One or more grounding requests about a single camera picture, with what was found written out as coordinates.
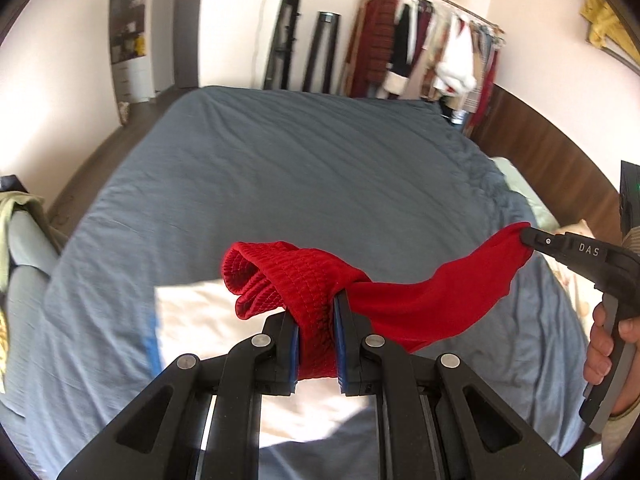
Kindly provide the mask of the person right hand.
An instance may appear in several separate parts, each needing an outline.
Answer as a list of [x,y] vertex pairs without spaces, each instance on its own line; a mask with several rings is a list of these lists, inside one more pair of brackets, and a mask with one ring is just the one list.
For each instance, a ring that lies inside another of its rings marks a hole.
[[[593,324],[590,332],[590,341],[587,348],[586,362],[584,366],[584,377],[591,385],[600,385],[603,379],[612,370],[611,354],[614,349],[612,336],[604,329],[606,312],[602,304],[598,304],[593,310]],[[620,390],[612,416],[618,416],[629,411],[639,399],[640,393],[640,372],[639,372],[639,319],[628,318],[618,324],[620,338],[627,344],[636,347],[634,362],[627,376],[623,389]]]

